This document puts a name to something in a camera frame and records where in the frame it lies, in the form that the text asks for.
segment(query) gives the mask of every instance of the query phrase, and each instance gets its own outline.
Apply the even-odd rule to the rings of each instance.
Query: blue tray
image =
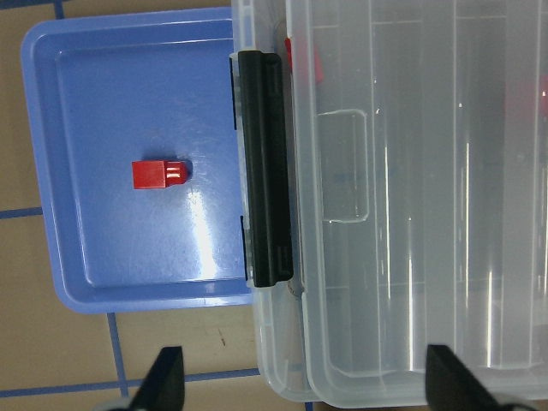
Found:
[[[57,295],[81,313],[251,302],[230,8],[47,21],[21,54]],[[192,163],[135,190],[132,161]]]

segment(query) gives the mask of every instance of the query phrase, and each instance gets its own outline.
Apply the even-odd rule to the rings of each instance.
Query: red block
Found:
[[[291,39],[285,39],[285,50],[288,53],[289,69],[293,71],[293,51],[291,49]],[[314,46],[314,73],[316,75],[316,83],[321,83],[324,80],[324,67],[319,58],[318,49]]]
[[[188,169],[182,161],[133,161],[134,188],[167,188],[188,180]]]

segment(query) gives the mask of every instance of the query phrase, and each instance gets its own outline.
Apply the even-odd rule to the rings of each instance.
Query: clear plastic container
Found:
[[[281,27],[292,46],[303,293],[283,311],[287,284],[254,290],[258,328],[302,318],[303,375],[339,407],[424,403],[434,342],[490,390],[546,396],[544,2],[241,0],[233,16],[237,51],[285,53]],[[270,330],[272,381],[291,327]]]
[[[277,52],[283,56],[284,67],[288,67],[287,57],[283,54],[283,41],[286,38],[285,5],[281,1],[260,3],[233,3],[233,25],[235,30],[235,50],[262,50]],[[248,201],[245,167],[245,148],[243,143],[239,69],[237,54],[231,56],[232,75],[234,78],[235,114],[238,130],[238,149],[240,157],[241,191],[243,204],[242,228],[249,230]],[[284,82],[286,85],[286,111],[291,129],[291,90],[289,71],[286,70]],[[288,141],[288,159],[295,163],[293,141]],[[295,203],[295,168],[289,168],[292,183],[292,209],[296,211]],[[247,247],[248,285],[253,291],[253,316],[255,320],[255,335],[257,342],[258,364],[261,375],[280,396],[296,402],[317,401],[318,397],[312,391],[308,382],[305,352],[304,324],[302,313],[302,283],[300,270],[289,282],[281,282],[274,287],[256,289],[253,287],[253,264],[250,249]]]

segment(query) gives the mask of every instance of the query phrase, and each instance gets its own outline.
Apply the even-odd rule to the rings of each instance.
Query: beige floor tile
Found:
[[[144,378],[160,349],[182,345],[185,372],[257,366],[250,306],[118,314],[128,378]]]
[[[230,6],[230,0],[73,0],[63,6],[66,17],[84,17]]]
[[[18,396],[0,399],[0,409],[2,411],[92,411],[97,404],[119,396],[119,390],[70,392],[46,396]]]
[[[29,28],[53,18],[51,4],[0,10],[0,210],[40,205],[19,50]]]
[[[106,317],[66,308],[49,267],[41,216],[0,221],[0,390],[116,379]]]
[[[185,411],[304,411],[281,398],[262,377],[227,378],[185,385]]]

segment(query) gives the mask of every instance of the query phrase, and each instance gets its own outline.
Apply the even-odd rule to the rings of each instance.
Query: black latch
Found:
[[[246,152],[250,254],[255,287],[293,276],[282,60],[261,51],[238,53]]]

